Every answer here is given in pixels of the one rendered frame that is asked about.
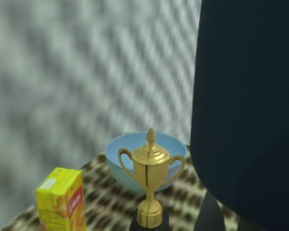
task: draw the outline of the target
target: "carton top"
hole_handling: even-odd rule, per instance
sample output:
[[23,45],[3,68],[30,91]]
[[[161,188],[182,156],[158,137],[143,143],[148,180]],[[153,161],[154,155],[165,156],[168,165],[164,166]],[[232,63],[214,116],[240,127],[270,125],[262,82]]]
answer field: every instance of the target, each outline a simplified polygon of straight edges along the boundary
[[75,182],[79,174],[81,174],[80,170],[56,167],[36,189],[36,192],[63,195]]

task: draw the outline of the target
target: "gold trophy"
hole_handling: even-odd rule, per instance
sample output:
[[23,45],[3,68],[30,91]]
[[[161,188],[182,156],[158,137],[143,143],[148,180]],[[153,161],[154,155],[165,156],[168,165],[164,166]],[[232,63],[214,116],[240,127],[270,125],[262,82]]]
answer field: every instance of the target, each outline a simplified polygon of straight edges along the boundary
[[[147,144],[135,149],[132,153],[127,149],[118,151],[118,159],[123,170],[146,191],[146,199],[138,205],[137,215],[134,216],[130,230],[170,230],[169,215],[163,212],[160,203],[154,200],[154,192],[161,186],[166,185],[178,178],[185,168],[185,158],[183,156],[170,156],[170,153],[155,144],[156,135],[152,128],[146,136]],[[134,172],[129,172],[121,159],[122,154],[126,154],[133,161]],[[168,167],[175,160],[180,160],[182,166],[176,176],[165,181]]]

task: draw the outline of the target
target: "light blue bowl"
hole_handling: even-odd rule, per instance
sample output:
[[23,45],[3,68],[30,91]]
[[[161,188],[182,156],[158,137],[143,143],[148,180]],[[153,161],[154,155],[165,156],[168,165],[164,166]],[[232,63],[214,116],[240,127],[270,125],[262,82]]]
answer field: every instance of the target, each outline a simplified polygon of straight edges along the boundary
[[[128,149],[130,152],[134,151],[147,143],[147,132],[129,133],[117,138],[114,138],[105,149],[105,156],[109,166],[111,175],[126,189],[129,189],[137,193],[145,193],[141,186],[131,177],[129,177],[122,169],[118,160],[118,150],[120,148]],[[156,143],[167,149],[170,152],[171,157],[175,155],[181,155],[184,158],[187,156],[187,149],[178,139],[156,132]],[[122,162],[125,167],[134,174],[133,162],[126,154],[122,155]],[[171,166],[168,167],[168,173],[165,180],[175,176],[181,169],[182,163],[176,160]],[[159,187],[158,191],[168,188],[172,183]]]

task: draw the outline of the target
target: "trophy base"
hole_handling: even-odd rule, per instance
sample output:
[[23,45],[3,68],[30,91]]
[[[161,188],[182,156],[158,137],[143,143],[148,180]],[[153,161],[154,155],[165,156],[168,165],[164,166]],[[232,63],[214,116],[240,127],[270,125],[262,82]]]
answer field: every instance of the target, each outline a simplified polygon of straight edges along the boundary
[[131,220],[131,225],[130,225],[130,231],[171,231],[170,226],[169,226],[169,214],[163,211],[162,215],[162,223],[161,225],[155,227],[155,228],[144,228],[140,226],[137,222],[137,212],[134,214],[132,220]]

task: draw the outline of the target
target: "juice box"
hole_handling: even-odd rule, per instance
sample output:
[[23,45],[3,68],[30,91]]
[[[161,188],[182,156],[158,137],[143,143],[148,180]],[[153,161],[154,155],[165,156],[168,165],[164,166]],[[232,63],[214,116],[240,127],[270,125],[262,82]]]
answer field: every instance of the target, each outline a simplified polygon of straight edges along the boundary
[[41,231],[85,231],[81,171],[56,167],[36,189]]

